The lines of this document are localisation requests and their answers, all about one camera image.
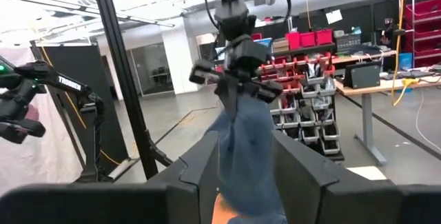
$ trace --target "blue cloth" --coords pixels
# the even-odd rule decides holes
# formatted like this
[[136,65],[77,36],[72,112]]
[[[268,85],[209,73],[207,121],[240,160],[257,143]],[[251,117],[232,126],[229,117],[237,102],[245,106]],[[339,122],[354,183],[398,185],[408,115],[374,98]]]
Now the blue cloth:
[[274,122],[269,106],[242,95],[234,121],[223,111],[207,130],[219,133],[219,179],[223,198],[246,218],[237,223],[287,223],[271,159]]

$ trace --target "table leg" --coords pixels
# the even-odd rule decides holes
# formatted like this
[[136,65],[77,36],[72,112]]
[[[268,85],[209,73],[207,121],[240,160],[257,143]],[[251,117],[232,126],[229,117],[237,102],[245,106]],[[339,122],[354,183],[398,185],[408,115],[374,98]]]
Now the table leg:
[[373,144],[373,128],[372,128],[372,99],[370,94],[362,94],[362,121],[363,121],[363,139],[357,134],[355,139],[359,140],[361,144],[366,148],[368,153],[375,159],[377,166],[383,166],[386,163],[386,159],[381,155],[380,151]]

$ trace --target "shelving unit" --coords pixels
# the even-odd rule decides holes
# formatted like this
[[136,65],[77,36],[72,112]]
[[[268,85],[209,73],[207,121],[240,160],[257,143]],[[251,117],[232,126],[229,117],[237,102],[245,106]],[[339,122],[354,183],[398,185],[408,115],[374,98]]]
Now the shelving unit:
[[407,21],[405,29],[410,31],[406,33],[408,41],[404,51],[412,52],[413,66],[441,62],[441,0],[419,3],[412,0],[410,5],[404,6],[404,17]]
[[[263,81],[277,81],[284,86],[282,96],[271,104],[276,129],[334,161],[343,161],[334,104],[335,67],[329,52],[334,48],[332,43],[274,53],[276,59],[262,65],[260,73]],[[322,55],[309,58],[311,53]],[[322,73],[309,77],[310,65],[319,65]]]

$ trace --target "black metal pole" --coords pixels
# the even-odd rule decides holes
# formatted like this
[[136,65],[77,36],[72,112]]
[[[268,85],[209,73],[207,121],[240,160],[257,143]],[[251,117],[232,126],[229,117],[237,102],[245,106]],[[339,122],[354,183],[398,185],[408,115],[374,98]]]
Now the black metal pole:
[[110,54],[115,64],[116,75],[118,76],[121,92],[123,93],[125,107],[127,108],[136,146],[138,147],[141,163],[143,164],[145,177],[146,179],[150,179],[155,174],[158,174],[158,167],[154,160],[154,151],[150,147],[150,134],[145,126],[143,111],[139,103],[129,61],[125,53],[123,36],[119,29],[113,0],[96,0],[96,3],[100,11]]

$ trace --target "white curtain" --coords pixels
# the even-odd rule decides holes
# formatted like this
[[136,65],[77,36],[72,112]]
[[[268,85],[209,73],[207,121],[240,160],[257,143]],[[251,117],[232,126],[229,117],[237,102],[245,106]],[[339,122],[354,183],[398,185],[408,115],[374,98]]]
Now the white curtain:
[[[35,60],[29,48],[0,48],[0,55],[15,65]],[[78,156],[49,92],[36,95],[31,104],[38,109],[46,133],[42,138],[28,136],[20,145],[0,138],[0,196],[32,183],[71,183],[81,173]]]

